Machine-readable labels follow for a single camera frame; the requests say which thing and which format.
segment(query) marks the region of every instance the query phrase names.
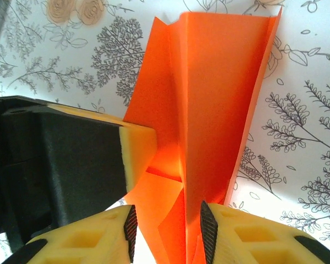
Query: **folded orange paper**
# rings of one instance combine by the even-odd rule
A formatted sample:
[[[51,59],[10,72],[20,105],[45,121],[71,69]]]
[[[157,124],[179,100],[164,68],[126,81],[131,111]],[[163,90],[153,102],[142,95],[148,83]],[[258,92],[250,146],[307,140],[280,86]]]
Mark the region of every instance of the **folded orange paper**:
[[[154,20],[124,121],[158,150],[127,194],[159,264],[205,263],[200,206],[229,201],[281,13]]]

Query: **orange paper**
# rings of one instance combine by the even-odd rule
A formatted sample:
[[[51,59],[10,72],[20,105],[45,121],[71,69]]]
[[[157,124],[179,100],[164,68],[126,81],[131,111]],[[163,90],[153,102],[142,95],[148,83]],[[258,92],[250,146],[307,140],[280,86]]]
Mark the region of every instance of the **orange paper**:
[[[157,131],[157,154],[126,201],[136,205],[159,264],[205,263],[201,201],[232,194],[279,17],[184,13],[172,25],[154,20],[124,120]],[[147,181],[150,175],[157,180]],[[157,190],[168,200],[158,201]]]

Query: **black plastic part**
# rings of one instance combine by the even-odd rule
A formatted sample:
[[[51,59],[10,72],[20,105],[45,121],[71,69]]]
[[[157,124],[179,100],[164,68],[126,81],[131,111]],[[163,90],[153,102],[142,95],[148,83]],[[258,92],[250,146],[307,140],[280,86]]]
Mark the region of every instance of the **black plastic part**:
[[[200,208],[200,228],[202,231],[206,264],[213,264],[218,235],[218,223],[208,204],[204,201]]]
[[[132,205],[123,228],[125,232],[125,238],[128,241],[128,254],[131,263],[133,263],[133,258],[134,258],[134,247],[136,244],[137,226],[138,226],[138,222],[137,222],[136,207]]]
[[[27,264],[48,243],[46,239],[38,239],[21,247],[2,264]]]
[[[325,264],[330,264],[330,250],[319,241],[307,238],[303,235],[295,236],[295,239],[316,257],[318,257],[322,262]]]
[[[126,193],[120,125],[0,98],[0,232],[12,252]]]

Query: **floral wallpaper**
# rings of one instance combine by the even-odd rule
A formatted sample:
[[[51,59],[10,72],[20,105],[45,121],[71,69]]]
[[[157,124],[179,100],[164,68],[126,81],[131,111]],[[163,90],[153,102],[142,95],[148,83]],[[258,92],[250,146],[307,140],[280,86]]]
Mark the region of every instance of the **floral wallpaper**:
[[[230,206],[302,229],[330,248],[330,1],[0,1],[0,96],[122,117],[154,16],[165,23],[182,12],[270,16],[280,7]],[[154,263],[144,240],[136,250],[135,263]],[[9,255],[3,236],[0,252],[1,262]]]

